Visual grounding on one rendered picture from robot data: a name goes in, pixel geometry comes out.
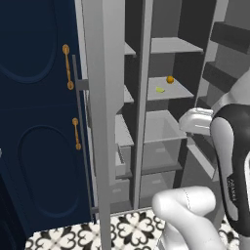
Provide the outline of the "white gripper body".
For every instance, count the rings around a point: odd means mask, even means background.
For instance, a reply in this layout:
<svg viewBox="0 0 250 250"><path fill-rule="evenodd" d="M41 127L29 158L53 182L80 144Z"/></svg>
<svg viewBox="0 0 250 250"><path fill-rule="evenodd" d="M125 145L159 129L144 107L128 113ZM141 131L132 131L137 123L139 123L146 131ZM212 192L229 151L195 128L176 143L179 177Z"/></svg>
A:
<svg viewBox="0 0 250 250"><path fill-rule="evenodd" d="M179 127L186 133L209 136L212 116L212 109L194 107L179 119Z"/></svg>

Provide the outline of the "grey fridge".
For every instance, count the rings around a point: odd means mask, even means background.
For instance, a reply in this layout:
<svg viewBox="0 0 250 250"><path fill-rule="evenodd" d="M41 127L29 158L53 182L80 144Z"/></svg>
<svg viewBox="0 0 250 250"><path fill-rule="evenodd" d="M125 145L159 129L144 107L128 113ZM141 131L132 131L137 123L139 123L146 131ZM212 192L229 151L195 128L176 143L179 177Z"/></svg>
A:
<svg viewBox="0 0 250 250"><path fill-rule="evenodd" d="M133 51L125 59L125 87L132 100L119 114L117 129L118 145L131 148L130 171L119 177L130 180L130 189L129 200L114 203L114 211L150 206L152 196L141 197L144 175L175 171L172 188L220 190L214 158L202 152L210 140L179 128L180 117L195 106L217 1L125 0L125 42ZM174 138L185 138L177 164L144 170L144 142Z"/></svg>

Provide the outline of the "clear fridge drawer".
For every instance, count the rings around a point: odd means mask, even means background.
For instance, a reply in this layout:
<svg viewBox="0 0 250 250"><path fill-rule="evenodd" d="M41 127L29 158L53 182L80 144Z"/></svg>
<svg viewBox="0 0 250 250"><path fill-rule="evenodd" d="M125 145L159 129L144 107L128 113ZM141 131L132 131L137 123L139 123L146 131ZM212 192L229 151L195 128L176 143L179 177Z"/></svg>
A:
<svg viewBox="0 0 250 250"><path fill-rule="evenodd" d="M143 169L176 165L179 158L181 143L185 138L144 142Z"/></svg>
<svg viewBox="0 0 250 250"><path fill-rule="evenodd" d="M142 176L141 197L150 197L162 190L172 188L175 174L175 171L170 171Z"/></svg>
<svg viewBox="0 0 250 250"><path fill-rule="evenodd" d="M110 201L112 203L125 202L129 200L130 180L117 180L110 187Z"/></svg>
<svg viewBox="0 0 250 250"><path fill-rule="evenodd" d="M115 172L117 176L123 176L130 171L131 148L129 146L116 146Z"/></svg>

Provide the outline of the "grey fridge door with shelves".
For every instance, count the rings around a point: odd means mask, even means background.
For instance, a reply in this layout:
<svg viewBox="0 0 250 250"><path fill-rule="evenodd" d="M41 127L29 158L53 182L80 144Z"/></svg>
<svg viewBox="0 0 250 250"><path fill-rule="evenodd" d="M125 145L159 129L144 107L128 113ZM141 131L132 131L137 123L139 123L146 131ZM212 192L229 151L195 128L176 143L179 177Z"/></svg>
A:
<svg viewBox="0 0 250 250"><path fill-rule="evenodd" d="M218 0L195 106L211 108L250 68L250 0Z"/></svg>

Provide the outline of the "navy cupboard door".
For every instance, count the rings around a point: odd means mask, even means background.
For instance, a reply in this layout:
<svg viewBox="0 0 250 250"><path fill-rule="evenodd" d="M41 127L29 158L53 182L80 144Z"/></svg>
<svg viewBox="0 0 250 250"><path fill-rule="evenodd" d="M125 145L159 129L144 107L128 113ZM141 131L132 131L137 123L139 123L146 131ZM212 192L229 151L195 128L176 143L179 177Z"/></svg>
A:
<svg viewBox="0 0 250 250"><path fill-rule="evenodd" d="M79 57L75 0L0 0L0 109L76 102L63 44Z"/></svg>
<svg viewBox="0 0 250 250"><path fill-rule="evenodd" d="M77 116L76 104L0 110L4 167L33 232L92 221Z"/></svg>

